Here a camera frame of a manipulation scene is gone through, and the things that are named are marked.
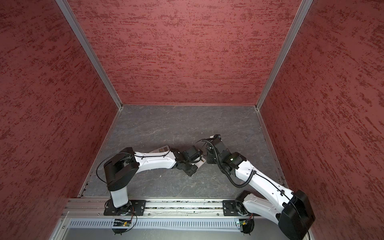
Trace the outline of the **white AC remote control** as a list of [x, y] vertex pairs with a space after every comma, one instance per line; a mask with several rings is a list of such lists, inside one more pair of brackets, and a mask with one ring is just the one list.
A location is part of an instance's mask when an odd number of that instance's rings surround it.
[[201, 158], [199, 162], [196, 163], [196, 166], [199, 168], [201, 165], [203, 165], [206, 162], [205, 158]]

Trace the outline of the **grey remote control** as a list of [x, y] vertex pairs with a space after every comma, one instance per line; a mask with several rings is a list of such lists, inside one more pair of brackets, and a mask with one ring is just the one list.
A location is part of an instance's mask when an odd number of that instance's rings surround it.
[[154, 153], [154, 154], [166, 154], [168, 151], [170, 151], [169, 146], [163, 146], [163, 147], [161, 147], [159, 149], [151, 151], [151, 154], [152, 153]]

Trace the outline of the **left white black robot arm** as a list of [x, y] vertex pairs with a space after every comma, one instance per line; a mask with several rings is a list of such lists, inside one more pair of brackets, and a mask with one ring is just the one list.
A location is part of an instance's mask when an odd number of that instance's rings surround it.
[[135, 174], [156, 169], [178, 169], [191, 177], [204, 164], [203, 151], [195, 146], [185, 151], [164, 146], [150, 153], [124, 148], [102, 161], [105, 179], [111, 199], [109, 205], [125, 211], [131, 205], [128, 184]]

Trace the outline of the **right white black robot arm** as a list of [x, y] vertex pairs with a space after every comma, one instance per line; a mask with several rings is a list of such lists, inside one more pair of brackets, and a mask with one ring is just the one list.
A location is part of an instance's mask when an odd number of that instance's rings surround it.
[[261, 198], [252, 193], [240, 195], [240, 203], [248, 213], [276, 223], [290, 240], [311, 239], [310, 228], [316, 217], [310, 199], [303, 191], [294, 192], [276, 183], [246, 157], [230, 152], [220, 135], [202, 141], [207, 145], [208, 161], [218, 165], [233, 186], [250, 186], [262, 195]]

